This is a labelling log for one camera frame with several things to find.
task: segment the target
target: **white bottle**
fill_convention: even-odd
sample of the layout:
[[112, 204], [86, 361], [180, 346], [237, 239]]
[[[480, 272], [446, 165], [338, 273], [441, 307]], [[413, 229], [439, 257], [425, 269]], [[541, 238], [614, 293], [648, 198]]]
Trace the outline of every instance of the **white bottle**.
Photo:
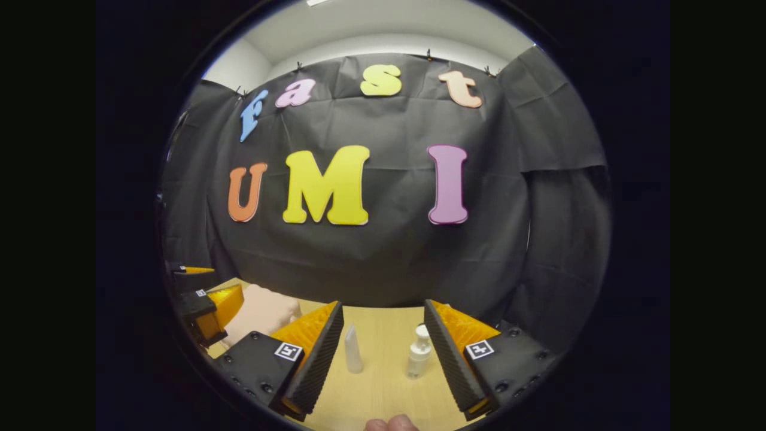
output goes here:
[[419, 324], [415, 328], [417, 340], [410, 346], [410, 361], [407, 365], [407, 377], [417, 379], [423, 375], [428, 364], [431, 345], [426, 325]]

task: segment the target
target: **yellow letter m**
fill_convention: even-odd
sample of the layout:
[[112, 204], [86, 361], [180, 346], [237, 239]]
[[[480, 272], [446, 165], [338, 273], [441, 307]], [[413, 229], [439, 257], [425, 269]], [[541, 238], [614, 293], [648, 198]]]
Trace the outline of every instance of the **yellow letter m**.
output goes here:
[[303, 197], [311, 218], [319, 222], [332, 196], [327, 219], [333, 225], [366, 224], [368, 215], [362, 208], [362, 165], [369, 157], [370, 150], [363, 146], [344, 146], [332, 158], [323, 176], [310, 151], [290, 154], [285, 161], [290, 167], [290, 189], [282, 219], [288, 223], [306, 221]]

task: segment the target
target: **black fabric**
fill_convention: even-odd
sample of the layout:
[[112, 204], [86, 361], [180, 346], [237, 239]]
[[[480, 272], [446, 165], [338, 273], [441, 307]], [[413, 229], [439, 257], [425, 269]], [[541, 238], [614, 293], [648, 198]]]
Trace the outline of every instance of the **black fabric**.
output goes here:
[[221, 280], [237, 276], [215, 227], [208, 224], [207, 190], [218, 154], [218, 135], [234, 113], [239, 95], [223, 85], [202, 81], [179, 117], [162, 176], [165, 260], [215, 268]]
[[529, 248], [505, 319], [556, 352], [574, 342], [606, 271], [609, 179], [575, 89], [537, 47], [498, 75], [512, 107], [530, 201]]
[[[373, 64], [399, 67], [403, 87], [398, 94], [362, 94], [362, 72]], [[470, 91], [482, 98], [481, 107], [462, 107], [450, 98], [447, 85], [438, 80], [448, 71], [475, 80]], [[285, 87], [305, 78], [316, 80], [311, 100], [276, 108]], [[241, 143], [240, 114], [263, 89], [269, 95], [258, 125]], [[167, 199], [167, 229], [175, 237], [166, 245], [174, 258], [189, 265], [230, 262], [244, 280], [270, 290], [347, 305], [416, 306], [433, 298], [498, 321], [513, 298], [529, 306], [512, 305], [506, 317], [537, 325], [541, 334], [552, 329], [540, 319], [558, 310], [545, 304], [574, 294], [582, 301], [571, 319], [582, 325], [608, 247], [609, 221], [601, 213], [607, 208], [604, 184], [595, 183], [592, 173], [603, 170], [605, 162], [578, 95], [538, 48], [512, 61], [498, 77], [452, 61], [403, 54], [337, 58], [216, 106], [198, 131], [200, 138], [190, 139], [199, 154], [173, 177], [175, 187], [193, 183]], [[463, 204], [469, 216], [459, 225], [433, 225], [428, 219], [436, 189], [427, 148], [437, 144], [459, 146], [468, 154]], [[301, 225], [285, 223], [287, 156], [310, 150], [324, 172], [336, 151], [348, 145], [370, 149], [362, 175], [368, 224], [333, 225], [326, 214], [319, 223], [310, 218]], [[268, 165], [257, 213], [249, 222], [234, 222], [227, 208], [229, 172], [255, 163]], [[242, 202], [249, 185], [248, 173]], [[195, 197], [182, 197], [185, 193]], [[576, 219], [549, 224], [567, 217]], [[595, 228], [592, 222], [601, 225]], [[606, 236], [594, 238], [590, 232]], [[199, 246], [190, 252], [194, 244]], [[516, 288], [522, 274], [523, 287]], [[563, 274], [577, 278], [562, 281]], [[587, 287], [573, 288], [575, 279]], [[569, 339], [569, 329], [542, 342], [558, 337]]]

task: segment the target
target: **human hand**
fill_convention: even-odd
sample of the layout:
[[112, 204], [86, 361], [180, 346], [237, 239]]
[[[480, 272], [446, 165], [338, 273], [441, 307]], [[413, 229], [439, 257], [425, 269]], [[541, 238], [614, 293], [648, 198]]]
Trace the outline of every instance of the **human hand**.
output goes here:
[[397, 415], [386, 423], [383, 419], [370, 419], [365, 425], [365, 431], [419, 431], [407, 415]]

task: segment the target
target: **wooden table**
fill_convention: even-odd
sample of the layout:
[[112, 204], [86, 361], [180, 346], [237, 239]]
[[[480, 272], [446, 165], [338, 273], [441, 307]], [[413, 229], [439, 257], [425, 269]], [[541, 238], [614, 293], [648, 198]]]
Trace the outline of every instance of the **wooden table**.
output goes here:
[[[303, 315], [324, 304], [298, 300]], [[314, 412], [304, 426], [324, 430], [361, 431], [369, 419], [388, 420], [405, 413], [421, 431], [446, 431], [469, 422], [457, 409], [447, 380], [433, 351], [423, 376], [405, 375], [415, 327], [423, 322], [423, 307], [343, 307], [345, 325], [327, 380]], [[364, 370], [349, 373], [345, 365], [343, 338], [351, 324], [356, 327]], [[220, 345], [209, 353], [223, 353]]]

